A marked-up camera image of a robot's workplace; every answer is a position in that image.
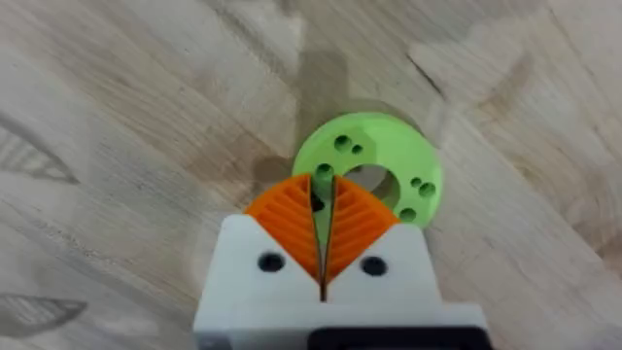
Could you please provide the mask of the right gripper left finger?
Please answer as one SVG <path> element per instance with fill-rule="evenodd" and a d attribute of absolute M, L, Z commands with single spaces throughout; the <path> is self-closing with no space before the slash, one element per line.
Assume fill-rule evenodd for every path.
<path fill-rule="evenodd" d="M 195 329 L 228 328 L 234 314 L 320 302 L 311 177 L 291 177 L 227 216 L 210 260 Z"/>

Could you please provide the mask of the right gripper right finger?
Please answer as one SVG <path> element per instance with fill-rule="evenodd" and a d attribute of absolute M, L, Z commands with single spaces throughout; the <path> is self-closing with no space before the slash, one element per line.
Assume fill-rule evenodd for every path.
<path fill-rule="evenodd" d="M 439 306 L 442 296 L 422 231 L 347 178 L 334 178 L 333 194 L 323 303 L 356 309 Z"/>

